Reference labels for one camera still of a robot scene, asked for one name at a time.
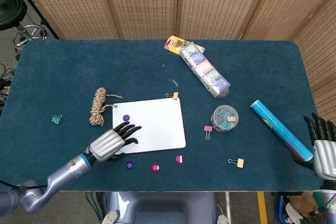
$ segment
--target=stool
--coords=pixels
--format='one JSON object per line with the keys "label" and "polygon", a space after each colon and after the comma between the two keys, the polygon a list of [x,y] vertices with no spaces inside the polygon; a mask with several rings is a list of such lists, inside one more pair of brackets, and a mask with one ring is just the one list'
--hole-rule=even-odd
{"label": "stool", "polygon": [[16,27],[18,32],[13,37],[13,44],[19,60],[23,46],[34,39],[48,39],[47,31],[37,24],[23,27],[20,22],[27,13],[27,5],[23,0],[0,0],[0,30]]}

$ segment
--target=pink magnet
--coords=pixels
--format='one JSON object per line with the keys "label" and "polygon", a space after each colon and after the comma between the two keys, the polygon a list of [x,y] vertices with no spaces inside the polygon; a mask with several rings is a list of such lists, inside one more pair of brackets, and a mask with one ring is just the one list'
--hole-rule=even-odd
{"label": "pink magnet", "polygon": [[212,126],[204,126],[204,131],[212,131]]}
{"label": "pink magnet", "polygon": [[152,165],[152,171],[153,172],[158,172],[159,171],[159,165],[158,164]]}
{"label": "pink magnet", "polygon": [[176,162],[177,162],[178,164],[183,163],[183,156],[182,156],[182,155],[178,155],[178,156],[176,156]]}

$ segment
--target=silver robotic hand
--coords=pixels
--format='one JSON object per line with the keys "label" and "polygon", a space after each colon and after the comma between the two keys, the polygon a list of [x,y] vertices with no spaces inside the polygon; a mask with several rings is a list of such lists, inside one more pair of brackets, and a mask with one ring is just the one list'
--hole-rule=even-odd
{"label": "silver robotic hand", "polygon": [[23,185],[16,186],[8,191],[0,191],[0,216],[13,212],[19,204],[27,213],[33,213],[44,207],[49,200],[66,185],[81,177],[95,161],[117,161],[125,154],[115,153],[125,145],[138,143],[135,138],[129,138],[141,126],[135,127],[129,122],[108,130],[93,141],[84,152],[70,160],[61,169],[48,176],[46,191],[43,191],[35,180],[29,180]]}
{"label": "silver robotic hand", "polygon": [[323,179],[320,189],[325,205],[311,212],[310,215],[314,218],[321,212],[327,224],[336,224],[336,204],[333,205],[336,203],[336,126],[331,121],[326,122],[315,113],[312,113],[312,117],[315,122],[307,116],[303,118],[308,125],[313,146],[313,163],[298,160],[294,156],[293,158],[296,163],[314,170],[316,175]]}

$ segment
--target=white cord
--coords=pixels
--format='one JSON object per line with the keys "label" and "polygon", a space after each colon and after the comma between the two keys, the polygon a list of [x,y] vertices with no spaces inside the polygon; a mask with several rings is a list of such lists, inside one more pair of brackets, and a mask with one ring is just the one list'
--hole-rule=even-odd
{"label": "white cord", "polygon": [[219,205],[219,204],[217,204],[217,207],[219,207],[219,208],[220,208],[220,210],[221,210],[221,212],[222,212],[222,215],[224,215],[224,213],[223,213],[223,210],[222,210],[222,208],[220,207],[220,205]]}

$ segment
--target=white board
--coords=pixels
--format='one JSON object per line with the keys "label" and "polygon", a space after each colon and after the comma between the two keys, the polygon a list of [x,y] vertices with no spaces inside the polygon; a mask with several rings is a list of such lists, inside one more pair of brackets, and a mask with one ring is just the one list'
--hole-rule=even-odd
{"label": "white board", "polygon": [[185,136],[180,100],[172,98],[138,102],[115,103],[112,109],[113,128],[123,123],[123,116],[130,116],[130,123],[142,126],[130,137],[138,144],[130,144],[117,154],[150,152],[184,148]]}

